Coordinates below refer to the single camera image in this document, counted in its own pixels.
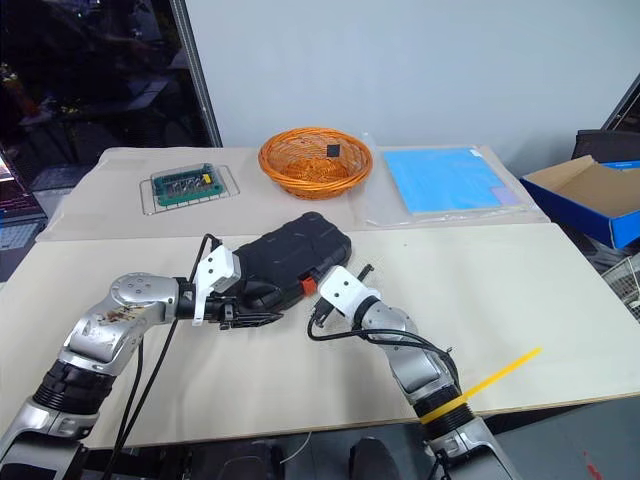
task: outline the yellow band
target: yellow band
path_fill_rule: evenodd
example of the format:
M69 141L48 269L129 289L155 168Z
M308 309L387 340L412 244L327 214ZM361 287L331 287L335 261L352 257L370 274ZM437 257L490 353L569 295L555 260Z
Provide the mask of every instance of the yellow band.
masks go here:
M492 383L495 383L498 380L500 380L502 377L505 377L506 375L510 374L516 368L521 367L522 365L527 363L529 360L531 360L533 357L538 355L541 351L542 351L542 349L540 347L534 348L529 353L527 353L526 355L523 355L522 357L517 359L512 364L504 367L502 370L494 373L493 375L491 375L486 380L480 382L478 385L473 387L468 392L463 393L459 397L456 397L453 400L448 401L444 405L440 405L435 410L432 410L429 413L427 413L426 415L420 417L420 423L422 423L424 425L426 425L427 423L431 423L434 420L440 418L441 416L446 415L451 410L454 410L454 409L458 408L460 405L462 405L464 403L467 403L467 400L469 400L469 398L473 397L476 393L484 390L485 388L487 388Z

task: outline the circuit board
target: circuit board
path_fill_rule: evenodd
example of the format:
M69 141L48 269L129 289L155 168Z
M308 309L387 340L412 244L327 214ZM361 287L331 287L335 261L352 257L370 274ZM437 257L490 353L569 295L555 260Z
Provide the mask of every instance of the circuit board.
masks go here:
M201 168L175 171L153 178L153 193L163 207L209 198L224 191L224 184L213 166L206 163Z

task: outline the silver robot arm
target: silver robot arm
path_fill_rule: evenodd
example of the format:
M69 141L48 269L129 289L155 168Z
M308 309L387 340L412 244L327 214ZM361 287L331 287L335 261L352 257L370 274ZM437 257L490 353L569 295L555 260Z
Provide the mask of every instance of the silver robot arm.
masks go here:
M380 293L367 288L343 267L334 267L318 287L353 330L393 329L417 334L415 323L398 308L387 306ZM377 342L406 341L398 334L371 334ZM418 417L460 396L455 365L434 350L380 345L393 376ZM464 403L423 425L425 440L453 480L521 480L495 437Z
M240 276L236 255L220 245L199 262L193 285L148 273L115 280L107 297L76 323L36 393L0 438L0 476L20 465L53 471L51 478L59 480L74 465L81 468L85 449L79 440L91 433L146 331L176 318L202 324L207 296L224 292Z

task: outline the wicker basket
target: wicker basket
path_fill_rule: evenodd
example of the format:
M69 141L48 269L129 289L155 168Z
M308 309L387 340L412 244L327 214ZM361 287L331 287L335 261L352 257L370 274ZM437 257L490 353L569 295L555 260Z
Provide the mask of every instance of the wicker basket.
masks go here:
M373 158L361 141L330 128L296 128L270 138L260 149L260 167L285 191L319 200L362 182Z

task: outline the blue folder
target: blue folder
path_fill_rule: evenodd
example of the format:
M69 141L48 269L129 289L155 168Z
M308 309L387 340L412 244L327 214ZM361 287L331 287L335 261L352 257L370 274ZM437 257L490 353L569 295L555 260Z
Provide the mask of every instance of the blue folder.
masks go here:
M473 148L396 150L384 158L412 214L519 203Z

